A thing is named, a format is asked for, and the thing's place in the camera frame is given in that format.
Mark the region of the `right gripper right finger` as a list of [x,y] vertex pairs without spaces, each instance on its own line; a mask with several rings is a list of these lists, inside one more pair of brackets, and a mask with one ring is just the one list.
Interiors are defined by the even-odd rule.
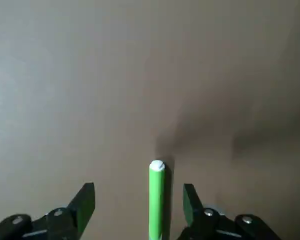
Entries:
[[187,226],[179,240],[280,240],[258,216],[240,214],[229,219],[212,207],[203,206],[193,184],[183,185],[183,213]]

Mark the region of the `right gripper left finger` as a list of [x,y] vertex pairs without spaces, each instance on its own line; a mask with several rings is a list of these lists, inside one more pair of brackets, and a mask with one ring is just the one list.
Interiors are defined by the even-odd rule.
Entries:
[[10,215],[0,222],[0,240],[79,240],[95,210],[95,185],[85,183],[66,207],[57,207],[33,220]]

